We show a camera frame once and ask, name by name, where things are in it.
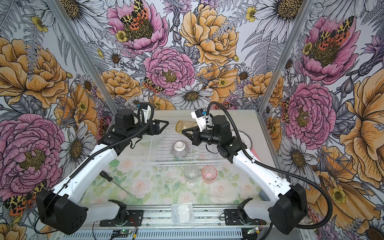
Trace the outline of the yellow glass tumbler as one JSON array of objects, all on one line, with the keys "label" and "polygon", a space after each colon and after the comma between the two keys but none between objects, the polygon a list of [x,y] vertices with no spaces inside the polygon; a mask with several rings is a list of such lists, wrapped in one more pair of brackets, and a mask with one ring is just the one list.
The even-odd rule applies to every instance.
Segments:
[{"label": "yellow glass tumbler", "polygon": [[182,131],[185,129],[198,126],[197,122],[193,121],[178,121],[175,127],[175,131],[182,135]]}]

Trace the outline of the striped ceramic bowl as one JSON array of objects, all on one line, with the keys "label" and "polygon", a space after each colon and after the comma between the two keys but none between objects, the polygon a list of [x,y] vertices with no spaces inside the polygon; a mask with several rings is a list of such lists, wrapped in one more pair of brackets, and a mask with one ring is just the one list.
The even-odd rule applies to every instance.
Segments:
[{"label": "striped ceramic bowl", "polygon": [[187,145],[182,141],[177,141],[174,143],[173,146],[173,156],[176,158],[183,158],[186,157],[188,154],[188,147]]}]

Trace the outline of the clear glass tumbler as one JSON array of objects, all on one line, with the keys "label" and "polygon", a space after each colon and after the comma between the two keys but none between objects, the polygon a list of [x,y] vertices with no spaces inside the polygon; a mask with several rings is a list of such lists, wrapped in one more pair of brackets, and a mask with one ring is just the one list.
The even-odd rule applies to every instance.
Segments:
[{"label": "clear glass tumbler", "polygon": [[188,165],[184,169],[184,176],[188,183],[195,183],[200,175],[201,171],[196,165]]}]

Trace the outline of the pink glass tumbler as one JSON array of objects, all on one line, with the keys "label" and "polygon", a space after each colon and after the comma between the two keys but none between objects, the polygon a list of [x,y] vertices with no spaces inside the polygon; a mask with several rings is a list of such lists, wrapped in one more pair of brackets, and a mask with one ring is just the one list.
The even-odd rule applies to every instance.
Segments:
[{"label": "pink glass tumbler", "polygon": [[206,184],[212,184],[217,178],[218,172],[214,166],[207,165],[202,168],[202,178]]}]

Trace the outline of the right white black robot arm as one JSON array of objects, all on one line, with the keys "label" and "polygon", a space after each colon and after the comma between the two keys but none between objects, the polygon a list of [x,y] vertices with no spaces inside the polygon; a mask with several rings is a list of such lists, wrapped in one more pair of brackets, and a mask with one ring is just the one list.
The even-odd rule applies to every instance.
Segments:
[{"label": "right white black robot arm", "polygon": [[292,185],[274,171],[261,166],[261,161],[253,155],[239,137],[233,136],[230,122],[224,115],[214,116],[212,127],[208,128],[208,118],[192,114],[197,126],[182,131],[195,146],[201,143],[215,145],[219,154],[245,172],[265,193],[266,202],[247,200],[238,206],[243,221],[260,219],[271,222],[281,233],[288,235],[308,213],[304,188]]}]

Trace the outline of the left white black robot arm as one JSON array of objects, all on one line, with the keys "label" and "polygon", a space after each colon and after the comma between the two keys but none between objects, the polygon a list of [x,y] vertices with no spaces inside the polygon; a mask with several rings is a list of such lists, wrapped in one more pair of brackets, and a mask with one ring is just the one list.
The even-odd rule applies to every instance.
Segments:
[{"label": "left white black robot arm", "polygon": [[69,176],[52,190],[42,190],[37,194],[38,221],[67,235],[89,223],[126,223],[129,218],[127,205],[120,201],[108,200],[89,207],[79,203],[96,177],[103,177],[109,182],[113,180],[103,170],[127,146],[132,149],[135,147],[133,139],[159,135],[169,122],[155,120],[154,108],[150,104],[141,104],[137,112],[122,109],[116,113],[114,120],[115,123],[98,141],[90,155]]}]

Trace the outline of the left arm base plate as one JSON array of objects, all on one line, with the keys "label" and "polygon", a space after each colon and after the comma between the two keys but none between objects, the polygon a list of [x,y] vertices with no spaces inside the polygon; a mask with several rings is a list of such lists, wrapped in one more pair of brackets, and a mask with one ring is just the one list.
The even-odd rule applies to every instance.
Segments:
[{"label": "left arm base plate", "polygon": [[121,222],[120,220],[104,220],[100,221],[100,227],[140,227],[143,221],[143,210],[127,210],[127,217]]}]

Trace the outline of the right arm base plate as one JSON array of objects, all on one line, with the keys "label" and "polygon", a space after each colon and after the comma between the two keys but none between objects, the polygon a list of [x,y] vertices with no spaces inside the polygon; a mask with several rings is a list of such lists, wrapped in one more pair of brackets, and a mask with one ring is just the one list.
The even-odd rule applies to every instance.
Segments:
[{"label": "right arm base plate", "polygon": [[240,214],[238,209],[224,209],[224,221],[226,226],[261,226],[267,222],[260,219],[248,219],[244,214]]}]

